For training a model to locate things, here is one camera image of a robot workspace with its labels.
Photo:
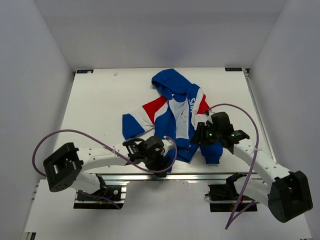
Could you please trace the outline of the blue white red jacket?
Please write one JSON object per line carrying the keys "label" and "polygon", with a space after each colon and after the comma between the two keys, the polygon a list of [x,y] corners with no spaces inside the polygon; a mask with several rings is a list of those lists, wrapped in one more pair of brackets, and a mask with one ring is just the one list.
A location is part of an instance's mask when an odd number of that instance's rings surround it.
{"label": "blue white red jacket", "polygon": [[173,68],[157,73],[151,83],[160,96],[122,116],[124,138],[133,139],[154,130],[156,136],[169,136],[176,143],[177,151],[169,151],[169,157],[190,163],[195,153],[200,151],[206,164],[219,164],[223,154],[220,143],[191,143],[198,123],[207,121],[205,111],[209,105],[203,90]]}

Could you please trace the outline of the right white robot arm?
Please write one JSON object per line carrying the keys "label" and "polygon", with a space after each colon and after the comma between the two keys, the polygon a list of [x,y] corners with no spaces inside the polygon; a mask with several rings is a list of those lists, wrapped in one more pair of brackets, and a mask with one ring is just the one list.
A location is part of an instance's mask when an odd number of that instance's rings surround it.
{"label": "right white robot arm", "polygon": [[248,134],[234,129],[226,112],[214,113],[209,120],[198,122],[191,142],[200,146],[220,143],[262,179],[258,181],[249,174],[235,173],[226,179],[224,185],[207,194],[211,200],[222,197],[236,200],[246,196],[268,207],[281,223],[313,208],[307,176],[300,170],[289,170],[259,150]]}

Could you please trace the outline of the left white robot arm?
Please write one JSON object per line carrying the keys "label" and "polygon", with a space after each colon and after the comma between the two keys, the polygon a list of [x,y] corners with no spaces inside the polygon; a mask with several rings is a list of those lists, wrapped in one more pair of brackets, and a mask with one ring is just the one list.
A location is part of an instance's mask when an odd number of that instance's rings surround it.
{"label": "left white robot arm", "polygon": [[106,185],[100,175],[89,173],[89,170],[144,163],[145,171],[165,177],[173,161],[168,153],[175,147],[171,139],[158,136],[146,140],[134,138],[113,147],[102,148],[77,148],[69,142],[47,157],[43,167],[51,192],[73,188],[99,200],[105,196]]}

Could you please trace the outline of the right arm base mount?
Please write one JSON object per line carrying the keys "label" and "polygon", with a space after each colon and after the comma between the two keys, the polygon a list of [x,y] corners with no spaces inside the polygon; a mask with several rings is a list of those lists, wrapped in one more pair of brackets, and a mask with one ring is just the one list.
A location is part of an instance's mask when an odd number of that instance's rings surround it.
{"label": "right arm base mount", "polygon": [[[208,186],[208,193],[204,195],[204,198],[209,201],[209,207],[211,213],[231,213],[236,205],[238,196],[231,196],[225,185],[211,184]],[[253,200],[247,196],[243,196],[235,212],[239,213],[245,209]],[[257,212],[257,205],[251,205],[245,209],[245,212]]]}

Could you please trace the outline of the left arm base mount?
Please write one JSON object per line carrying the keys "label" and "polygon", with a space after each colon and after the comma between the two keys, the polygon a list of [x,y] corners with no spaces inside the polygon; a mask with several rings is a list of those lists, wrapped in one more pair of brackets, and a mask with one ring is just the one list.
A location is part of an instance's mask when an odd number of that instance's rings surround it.
{"label": "left arm base mount", "polygon": [[73,204],[74,209],[82,210],[120,210],[125,202],[126,182],[107,182],[106,190],[97,193],[77,191]]}

